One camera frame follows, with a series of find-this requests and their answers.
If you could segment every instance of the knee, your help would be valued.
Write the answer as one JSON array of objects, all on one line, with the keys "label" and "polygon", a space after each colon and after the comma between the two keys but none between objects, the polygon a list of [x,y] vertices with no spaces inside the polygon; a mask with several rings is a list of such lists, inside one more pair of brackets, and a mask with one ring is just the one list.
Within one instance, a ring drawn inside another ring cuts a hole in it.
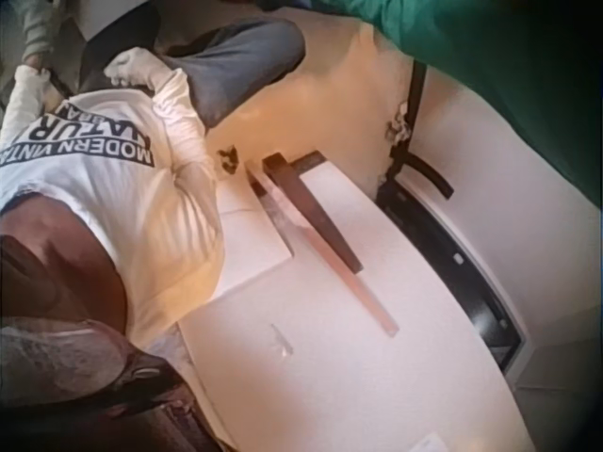
[{"label": "knee", "polygon": [[305,39],[298,26],[286,19],[272,19],[267,27],[291,64],[299,64],[305,57]]}]

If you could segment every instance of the dark skin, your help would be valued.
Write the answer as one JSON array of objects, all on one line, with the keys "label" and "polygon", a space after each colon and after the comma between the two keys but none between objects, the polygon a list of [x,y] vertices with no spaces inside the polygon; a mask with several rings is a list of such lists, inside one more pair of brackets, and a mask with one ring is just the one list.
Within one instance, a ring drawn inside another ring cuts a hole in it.
[{"label": "dark skin", "polygon": [[[34,55],[24,63],[39,71],[46,59]],[[0,235],[8,236],[6,246],[26,269],[30,285],[42,287],[22,297],[2,297],[3,315],[93,319],[125,333],[122,278],[101,243],[66,204],[39,194],[23,196],[0,215]]]}]

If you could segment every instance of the green shirt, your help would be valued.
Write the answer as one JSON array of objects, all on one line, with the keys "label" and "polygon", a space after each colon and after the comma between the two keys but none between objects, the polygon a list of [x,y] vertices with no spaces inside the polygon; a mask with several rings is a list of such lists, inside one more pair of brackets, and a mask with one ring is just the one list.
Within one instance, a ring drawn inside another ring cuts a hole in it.
[{"label": "green shirt", "polygon": [[597,44],[569,6],[541,7],[530,0],[320,1],[330,12],[373,24],[405,54],[473,89],[601,206]]}]

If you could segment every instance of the white table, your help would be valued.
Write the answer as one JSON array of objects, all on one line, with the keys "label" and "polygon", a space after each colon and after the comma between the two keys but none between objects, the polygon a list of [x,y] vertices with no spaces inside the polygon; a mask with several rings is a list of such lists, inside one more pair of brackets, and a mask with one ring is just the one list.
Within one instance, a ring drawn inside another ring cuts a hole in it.
[{"label": "white table", "polygon": [[531,451],[511,392],[454,297],[338,169],[302,176],[395,317],[388,337],[286,224],[294,258],[181,324],[203,387],[241,452]]}]

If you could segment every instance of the gray pants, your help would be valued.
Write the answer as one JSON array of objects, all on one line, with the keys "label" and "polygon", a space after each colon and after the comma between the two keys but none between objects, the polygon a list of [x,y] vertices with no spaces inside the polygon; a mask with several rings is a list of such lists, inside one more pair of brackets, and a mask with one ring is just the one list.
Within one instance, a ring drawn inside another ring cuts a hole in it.
[{"label": "gray pants", "polygon": [[[121,40],[114,33],[111,38],[119,46]],[[127,49],[115,47],[110,54],[114,57],[123,50]],[[204,125],[212,128],[261,88],[293,71],[304,56],[305,42],[295,24],[257,18],[210,31],[160,57],[187,74],[192,104]],[[100,65],[87,73],[80,92],[108,88]]]}]

